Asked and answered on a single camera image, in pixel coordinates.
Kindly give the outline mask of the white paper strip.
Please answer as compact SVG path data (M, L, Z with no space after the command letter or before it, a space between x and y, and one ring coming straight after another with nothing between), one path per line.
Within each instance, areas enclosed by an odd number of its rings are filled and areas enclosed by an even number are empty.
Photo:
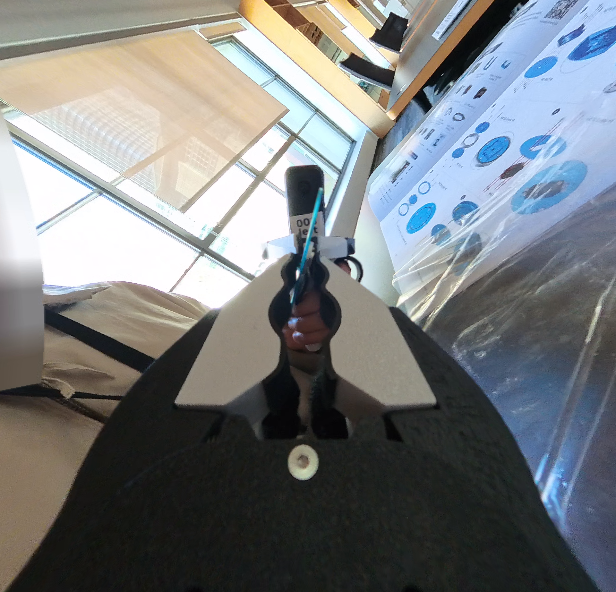
M457 0L449 13L445 16L439 26L437 26L436 30L432 33L432 38L437 41L441 40L443 35L453 25L455 20L458 18L458 16L461 14L461 12L465 9L465 7L470 1L471 0Z

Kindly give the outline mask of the wood edged side desk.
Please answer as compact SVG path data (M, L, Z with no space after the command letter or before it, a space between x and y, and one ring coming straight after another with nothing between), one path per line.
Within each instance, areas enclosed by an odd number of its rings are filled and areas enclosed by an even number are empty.
M471 0L437 41L432 33L457 0L422 0L410 19L390 91L387 115L396 120L495 0Z

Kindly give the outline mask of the beige roller blind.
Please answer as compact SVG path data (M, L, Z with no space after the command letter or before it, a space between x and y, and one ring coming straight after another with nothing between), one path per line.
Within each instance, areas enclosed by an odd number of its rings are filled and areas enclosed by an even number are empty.
M3 62L1 99L182 212L288 112L195 30Z

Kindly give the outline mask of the person's left hand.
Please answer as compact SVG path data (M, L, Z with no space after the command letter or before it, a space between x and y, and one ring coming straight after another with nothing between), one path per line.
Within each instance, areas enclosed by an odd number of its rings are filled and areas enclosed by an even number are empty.
M291 316L283 326L285 344L290 351L314 353L320 350L329 334L320 313L321 295L318 291L304 293L301 301L291 308Z

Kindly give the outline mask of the white assembly guide sheet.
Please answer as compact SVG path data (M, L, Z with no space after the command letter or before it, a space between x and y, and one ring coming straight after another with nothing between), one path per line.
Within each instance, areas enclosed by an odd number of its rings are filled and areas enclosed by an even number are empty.
M615 0L530 0L377 174L400 294L475 277L611 184Z

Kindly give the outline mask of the blue round metal disc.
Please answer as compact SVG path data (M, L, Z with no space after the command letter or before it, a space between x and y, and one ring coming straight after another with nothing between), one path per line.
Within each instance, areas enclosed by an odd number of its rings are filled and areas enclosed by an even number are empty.
M314 233L314 230L317 224L317 219L319 217L319 211L320 211L323 194L324 194L324 188L320 187L317 190L317 196L315 199L315 204L313 206L313 211L312 211L309 227L307 229L307 233L305 234L305 238L304 238L303 253L301 256L299 267L297 269L296 283L294 285L293 292L291 293L291 297L290 297L291 305L296 305L297 303L299 303L300 297L302 296L302 293L303 293L303 289L305 285L305 275L304 275L305 267L306 267L307 260L309 257L309 252L311 250L313 233Z

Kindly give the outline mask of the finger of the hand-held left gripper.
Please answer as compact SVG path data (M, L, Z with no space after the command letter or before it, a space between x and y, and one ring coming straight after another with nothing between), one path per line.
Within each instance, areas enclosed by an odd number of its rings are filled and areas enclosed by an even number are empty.
M316 251L329 260L351 256L355 253L355 239L340 236L317 236Z
M264 243L262 249L264 261L275 261L288 254L296 254L296 240L295 237L281 237Z

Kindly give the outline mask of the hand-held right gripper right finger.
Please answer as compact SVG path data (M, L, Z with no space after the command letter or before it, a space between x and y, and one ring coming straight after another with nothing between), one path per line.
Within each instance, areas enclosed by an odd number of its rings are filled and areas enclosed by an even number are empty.
M388 307L329 259L314 259L315 285L331 333L312 392L312 431L345 439L348 421L424 410L437 399Z

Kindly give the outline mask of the black office chair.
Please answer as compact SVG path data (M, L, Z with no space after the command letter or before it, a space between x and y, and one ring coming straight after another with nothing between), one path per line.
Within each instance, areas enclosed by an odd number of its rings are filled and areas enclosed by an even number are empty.
M391 90L394 82L394 70L383 68L369 61L369 59L358 57L355 54L350 54L345 60L340 61L338 67L359 80L382 89Z
M398 54L402 48L407 28L408 19L406 17L390 12L381 28L375 30L374 34L369 37L369 41Z

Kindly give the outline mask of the large window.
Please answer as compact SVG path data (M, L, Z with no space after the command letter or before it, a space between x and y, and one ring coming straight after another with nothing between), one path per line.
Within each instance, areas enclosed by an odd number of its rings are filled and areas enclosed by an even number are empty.
M289 235L289 167L319 166L327 205L348 179L367 130L361 121L261 38L209 39L205 29L192 30L288 112L188 211L1 99L31 200L45 284L128 281L221 305L265 268L262 245Z

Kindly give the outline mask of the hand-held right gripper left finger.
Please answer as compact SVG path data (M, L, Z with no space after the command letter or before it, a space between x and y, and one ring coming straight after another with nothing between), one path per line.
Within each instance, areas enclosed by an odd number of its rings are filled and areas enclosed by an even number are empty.
M282 329L298 262L284 255L219 310L177 407L241 415L266 439L297 437L300 392Z

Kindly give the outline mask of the clear plastic bag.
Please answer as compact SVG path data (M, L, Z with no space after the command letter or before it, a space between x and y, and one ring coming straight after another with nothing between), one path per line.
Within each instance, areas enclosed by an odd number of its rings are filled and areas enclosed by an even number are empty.
M561 524L615 528L615 186L418 321L519 443Z

